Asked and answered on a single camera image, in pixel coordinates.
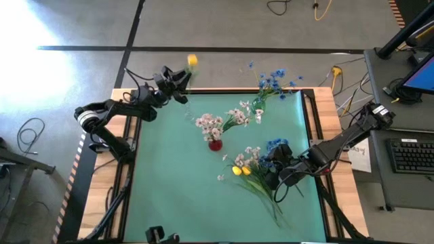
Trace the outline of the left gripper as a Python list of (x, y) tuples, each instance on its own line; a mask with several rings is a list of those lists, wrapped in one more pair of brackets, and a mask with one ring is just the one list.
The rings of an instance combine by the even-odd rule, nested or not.
[(167, 66), (163, 66), (161, 74), (163, 76), (153, 77), (157, 89), (149, 88), (147, 102), (153, 107), (163, 107), (168, 104), (173, 96), (175, 101), (181, 104), (186, 104), (188, 98), (182, 95), (179, 91), (174, 91), (176, 89), (176, 84), (174, 82), (182, 82), (190, 75), (190, 72), (185, 69), (173, 71)]

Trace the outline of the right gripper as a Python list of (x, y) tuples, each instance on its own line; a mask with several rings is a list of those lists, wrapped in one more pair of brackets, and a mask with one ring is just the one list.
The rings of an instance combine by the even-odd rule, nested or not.
[[(292, 159), (292, 150), (287, 144), (279, 144), (269, 152), (268, 159), (270, 161), (287, 163)], [(277, 190), (280, 180), (286, 186), (293, 186), (305, 176), (314, 174), (316, 170), (317, 167), (308, 158), (298, 157), (297, 159), (292, 159), (290, 164), (284, 167), (279, 174), (269, 171), (266, 174), (266, 183), (271, 190)]]

